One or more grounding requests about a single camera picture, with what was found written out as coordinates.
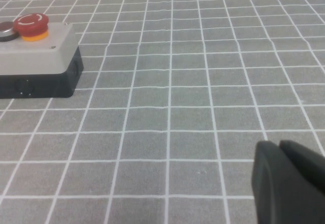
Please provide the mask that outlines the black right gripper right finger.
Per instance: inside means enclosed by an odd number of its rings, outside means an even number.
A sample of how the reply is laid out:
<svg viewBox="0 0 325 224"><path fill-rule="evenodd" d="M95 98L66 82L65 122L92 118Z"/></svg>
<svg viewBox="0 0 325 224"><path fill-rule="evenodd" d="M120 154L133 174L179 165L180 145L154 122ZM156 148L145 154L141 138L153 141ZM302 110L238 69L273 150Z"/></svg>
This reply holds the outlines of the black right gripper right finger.
<svg viewBox="0 0 325 224"><path fill-rule="evenodd" d="M281 140L279 147L302 177L324 195L324 156L292 140Z"/></svg>

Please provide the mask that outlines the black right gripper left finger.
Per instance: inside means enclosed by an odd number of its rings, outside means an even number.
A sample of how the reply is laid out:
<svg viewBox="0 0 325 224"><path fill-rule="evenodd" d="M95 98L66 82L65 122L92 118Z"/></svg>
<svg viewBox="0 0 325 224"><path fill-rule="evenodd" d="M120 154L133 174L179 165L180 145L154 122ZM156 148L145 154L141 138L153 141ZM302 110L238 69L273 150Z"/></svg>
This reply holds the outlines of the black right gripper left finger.
<svg viewBox="0 0 325 224"><path fill-rule="evenodd" d="M324 195L271 141L256 144L251 178L258 223L324 223Z"/></svg>

